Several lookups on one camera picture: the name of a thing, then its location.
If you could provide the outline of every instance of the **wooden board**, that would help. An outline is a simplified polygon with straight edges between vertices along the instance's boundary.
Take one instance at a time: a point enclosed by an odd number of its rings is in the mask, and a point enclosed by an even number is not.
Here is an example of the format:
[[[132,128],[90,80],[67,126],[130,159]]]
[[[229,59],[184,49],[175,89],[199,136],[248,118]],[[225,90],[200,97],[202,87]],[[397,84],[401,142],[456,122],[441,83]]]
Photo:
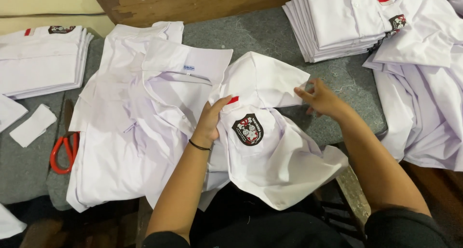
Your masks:
[[[115,24],[149,27],[157,21],[185,24],[255,10],[275,8],[289,0],[97,0]]]

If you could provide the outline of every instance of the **black cable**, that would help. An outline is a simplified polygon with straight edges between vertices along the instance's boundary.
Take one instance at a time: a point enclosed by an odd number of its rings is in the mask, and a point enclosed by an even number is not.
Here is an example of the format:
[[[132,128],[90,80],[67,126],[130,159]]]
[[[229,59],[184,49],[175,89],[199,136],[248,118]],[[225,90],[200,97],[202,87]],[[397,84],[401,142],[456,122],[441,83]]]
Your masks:
[[[99,15],[106,15],[105,12],[100,13],[40,13],[40,14],[25,14],[25,15],[0,15],[0,18],[15,18],[15,17],[40,17],[40,16],[99,16]]]

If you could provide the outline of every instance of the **shirt sleeve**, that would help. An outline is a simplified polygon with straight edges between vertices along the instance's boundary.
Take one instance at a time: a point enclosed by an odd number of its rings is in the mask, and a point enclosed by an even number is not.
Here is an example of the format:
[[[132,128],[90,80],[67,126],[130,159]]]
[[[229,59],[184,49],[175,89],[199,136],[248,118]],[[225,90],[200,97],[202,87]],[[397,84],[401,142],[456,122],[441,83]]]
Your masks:
[[[187,240],[173,232],[158,232],[148,235],[142,248],[190,248]]]
[[[375,212],[365,224],[365,234],[366,247],[454,247],[431,217],[405,208]]]

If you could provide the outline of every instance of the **hand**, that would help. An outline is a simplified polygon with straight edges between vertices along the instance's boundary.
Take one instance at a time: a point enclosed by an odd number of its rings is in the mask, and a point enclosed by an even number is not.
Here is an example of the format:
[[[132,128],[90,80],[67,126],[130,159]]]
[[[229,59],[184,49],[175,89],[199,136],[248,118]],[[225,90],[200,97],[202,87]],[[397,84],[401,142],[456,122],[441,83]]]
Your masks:
[[[203,111],[201,112],[198,126],[196,126],[193,136],[191,136],[191,141],[194,144],[206,148],[210,148],[212,146],[214,140],[218,138],[218,113],[231,99],[232,96],[229,95],[225,98],[219,99],[213,106],[211,106],[209,102],[206,102]]]
[[[309,103],[310,107],[306,114],[311,114],[314,110],[317,112],[317,117],[327,115],[334,120],[342,116],[343,111],[349,106],[339,99],[320,78],[309,80],[313,85],[308,91],[301,88],[294,88],[294,92],[301,97],[304,102]]]

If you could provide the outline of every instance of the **red scissors handle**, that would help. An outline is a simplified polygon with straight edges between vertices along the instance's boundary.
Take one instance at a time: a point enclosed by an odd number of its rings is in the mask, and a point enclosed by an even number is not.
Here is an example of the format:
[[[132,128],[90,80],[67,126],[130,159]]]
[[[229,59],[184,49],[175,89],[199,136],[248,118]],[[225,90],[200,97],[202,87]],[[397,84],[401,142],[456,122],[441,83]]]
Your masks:
[[[66,137],[59,137],[58,141],[55,144],[55,147],[53,147],[53,150],[51,151],[50,165],[51,165],[51,168],[58,174],[66,174],[66,173],[71,172],[72,165],[74,164],[74,160],[77,155],[77,150],[79,147],[79,139],[78,139],[78,133],[74,133],[72,136],[74,140],[72,150],[71,150],[71,147],[69,146],[69,139]],[[68,158],[69,158],[69,167],[66,169],[61,169],[56,164],[56,155],[58,154],[58,150],[60,149],[63,143],[64,143],[64,146],[66,147],[66,153],[68,154]]]

